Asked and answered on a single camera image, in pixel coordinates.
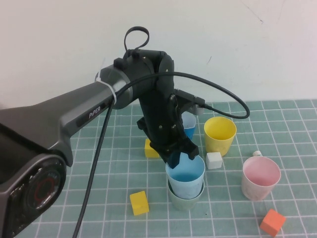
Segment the table surface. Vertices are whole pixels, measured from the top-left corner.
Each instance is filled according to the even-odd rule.
[[[113,111],[79,237],[268,237],[259,229],[272,208],[287,220],[277,237],[317,238],[317,100],[248,102],[251,116],[236,120],[237,135],[221,169],[206,171],[201,201],[190,212],[170,203],[162,159],[144,155],[145,135],[136,126],[139,105]],[[243,114],[237,103],[213,103],[225,112]],[[193,142],[206,156],[204,122],[198,116]],[[105,113],[71,138],[74,165],[67,170],[56,203],[19,238],[70,238],[82,205],[93,153]],[[243,162],[261,150],[281,168],[282,177],[263,201],[241,192]],[[150,212],[134,216],[129,195],[144,190]]]

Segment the pink cup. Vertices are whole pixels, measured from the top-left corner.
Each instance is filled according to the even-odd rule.
[[[242,192],[252,201],[263,200],[280,178],[276,162],[264,156],[250,157],[243,164]]]

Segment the robotic arm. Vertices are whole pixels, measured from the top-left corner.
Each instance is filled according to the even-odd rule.
[[[0,237],[16,236],[56,201],[66,166],[73,164],[71,136],[113,100],[106,84],[120,94],[115,109],[140,100],[144,117],[137,125],[166,163],[177,166],[181,152],[194,159],[198,147],[186,136],[181,114],[198,114],[206,105],[203,99],[174,89],[173,72],[167,53],[136,48],[103,68],[100,82],[34,106],[0,110]],[[142,77],[149,79],[124,89]]]

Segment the plastic cup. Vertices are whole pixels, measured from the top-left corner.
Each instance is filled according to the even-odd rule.
[[[200,193],[204,181],[205,162],[198,155],[193,160],[185,153],[180,154],[179,164],[172,169],[165,165],[168,180],[176,196],[192,199]]]
[[[276,162],[264,156],[250,157],[243,164],[242,192],[252,201],[263,200],[280,178]]]
[[[189,139],[193,139],[196,127],[196,117],[189,112],[183,112],[182,120],[185,134],[188,136]]]
[[[204,125],[205,144],[207,152],[220,152],[224,156],[237,133],[237,127],[232,120],[224,117],[214,117]]]
[[[174,191],[170,185],[170,182],[168,181],[168,197],[170,201],[172,202],[173,206],[177,210],[188,211],[192,209],[195,206],[195,204],[199,201],[201,195],[203,194],[204,188],[205,188],[205,183],[203,182],[200,193],[198,194],[197,197],[192,199],[183,199],[183,198],[179,198],[178,196],[174,194]]]

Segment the yellow cube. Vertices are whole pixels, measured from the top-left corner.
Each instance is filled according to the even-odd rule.
[[[130,195],[134,216],[149,212],[149,204],[144,191]]]
[[[153,149],[150,146],[150,140],[149,139],[145,139],[144,151],[145,151],[145,157],[148,157],[148,158],[159,158],[158,152],[156,152],[156,150]]]

